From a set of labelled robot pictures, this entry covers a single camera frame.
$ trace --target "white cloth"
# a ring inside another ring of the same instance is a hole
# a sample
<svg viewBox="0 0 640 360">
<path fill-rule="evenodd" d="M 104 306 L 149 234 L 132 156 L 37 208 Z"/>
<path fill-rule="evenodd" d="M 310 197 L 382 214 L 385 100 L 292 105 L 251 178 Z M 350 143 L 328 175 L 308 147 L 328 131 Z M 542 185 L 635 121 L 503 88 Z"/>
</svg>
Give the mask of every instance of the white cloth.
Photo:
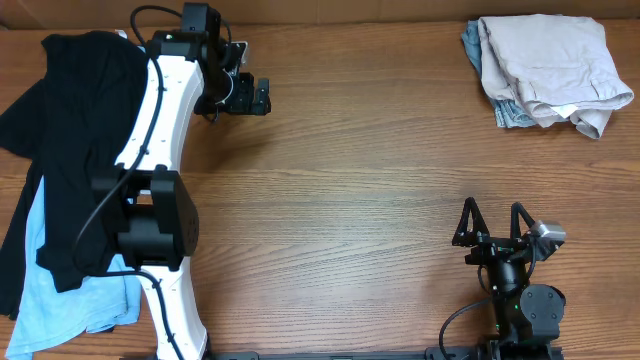
<svg viewBox="0 0 640 360">
<path fill-rule="evenodd" d="M 604 27 L 559 15 L 481 17 L 482 86 L 515 100 L 543 127 L 570 120 L 598 139 L 611 116 L 633 100 L 607 49 Z"/>
</svg>

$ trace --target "black garment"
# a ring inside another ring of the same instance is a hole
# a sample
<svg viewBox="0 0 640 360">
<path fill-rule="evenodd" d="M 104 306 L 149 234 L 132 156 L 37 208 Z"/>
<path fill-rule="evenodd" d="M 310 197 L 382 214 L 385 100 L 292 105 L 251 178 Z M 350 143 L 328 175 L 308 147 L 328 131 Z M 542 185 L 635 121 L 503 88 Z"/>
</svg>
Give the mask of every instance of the black garment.
<svg viewBox="0 0 640 360">
<path fill-rule="evenodd" d="M 42 46 L 47 52 L 44 79 L 0 116 L 0 146 L 34 160 L 0 249 L 3 314 L 15 313 L 20 301 L 24 228 L 39 174 L 46 177 L 46 238 L 36 262 L 51 271 L 58 292 L 82 284 L 71 247 L 96 206 L 91 177 L 112 166 L 124 148 L 146 89 L 146 55 L 116 34 L 51 35 Z M 78 246 L 78 260 L 83 267 L 104 272 L 112 257 L 96 219 Z"/>
</svg>

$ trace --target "blue cloth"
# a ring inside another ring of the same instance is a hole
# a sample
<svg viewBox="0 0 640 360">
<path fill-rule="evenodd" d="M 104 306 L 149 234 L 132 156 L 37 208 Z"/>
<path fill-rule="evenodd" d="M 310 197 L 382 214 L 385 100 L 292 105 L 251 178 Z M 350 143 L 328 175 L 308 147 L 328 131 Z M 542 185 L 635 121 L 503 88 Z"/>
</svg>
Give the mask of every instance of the blue cloth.
<svg viewBox="0 0 640 360">
<path fill-rule="evenodd" d="M 467 57 L 473 67 L 482 78 L 482 49 L 480 48 L 480 36 L 478 35 L 478 21 L 467 23 L 467 29 L 462 33 L 462 43 Z M 496 123 L 502 128 L 529 127 L 536 125 L 529 115 L 513 100 L 495 100 L 489 98 L 496 116 Z"/>
<path fill-rule="evenodd" d="M 135 276 L 91 278 L 82 287 L 57 293 L 51 273 L 36 264 L 36 250 L 45 241 L 44 181 L 29 211 L 26 225 L 26 275 L 20 312 L 7 348 L 11 360 L 30 360 L 36 351 L 71 340 L 84 331 L 93 333 L 138 321 L 140 281 Z M 116 255 L 109 271 L 130 270 Z"/>
</svg>

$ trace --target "clothing pile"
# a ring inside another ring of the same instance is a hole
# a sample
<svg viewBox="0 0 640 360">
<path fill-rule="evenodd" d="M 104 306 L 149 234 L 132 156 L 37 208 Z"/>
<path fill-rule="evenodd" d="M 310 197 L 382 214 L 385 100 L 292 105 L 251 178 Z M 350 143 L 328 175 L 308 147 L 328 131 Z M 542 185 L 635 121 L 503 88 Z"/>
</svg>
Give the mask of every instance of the clothing pile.
<svg viewBox="0 0 640 360">
<path fill-rule="evenodd" d="M 599 139 L 633 91 L 618 77 L 604 27 L 560 15 L 481 17 L 462 41 L 499 127 L 571 121 Z"/>
<path fill-rule="evenodd" d="M 0 249 L 0 313 L 16 320 L 9 359 L 134 323 L 141 286 L 133 277 L 85 278 L 72 248 L 96 206 L 90 180 L 113 166 L 138 116 L 147 58 L 108 32 L 42 41 L 47 73 L 0 116 L 0 146 L 32 159 Z M 99 220 L 77 247 L 81 267 L 125 270 Z"/>
</svg>

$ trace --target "black cloth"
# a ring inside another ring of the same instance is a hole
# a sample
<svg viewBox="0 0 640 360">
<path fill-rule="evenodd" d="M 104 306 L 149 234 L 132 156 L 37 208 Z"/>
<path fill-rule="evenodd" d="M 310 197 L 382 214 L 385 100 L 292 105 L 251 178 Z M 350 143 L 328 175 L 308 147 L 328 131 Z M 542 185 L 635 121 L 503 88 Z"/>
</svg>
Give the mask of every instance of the black cloth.
<svg viewBox="0 0 640 360">
<path fill-rule="evenodd" d="M 45 245 L 37 264 L 49 269 L 58 292 L 79 288 L 83 274 L 71 248 L 96 206 L 93 174 L 114 164 L 142 103 L 147 58 L 120 36 L 94 31 L 42 41 L 47 73 L 0 116 L 0 146 L 33 159 L 0 249 L 0 312 L 15 314 L 24 285 L 26 218 L 45 182 Z M 99 219 L 78 246 L 79 263 L 107 270 L 114 253 Z"/>
</svg>

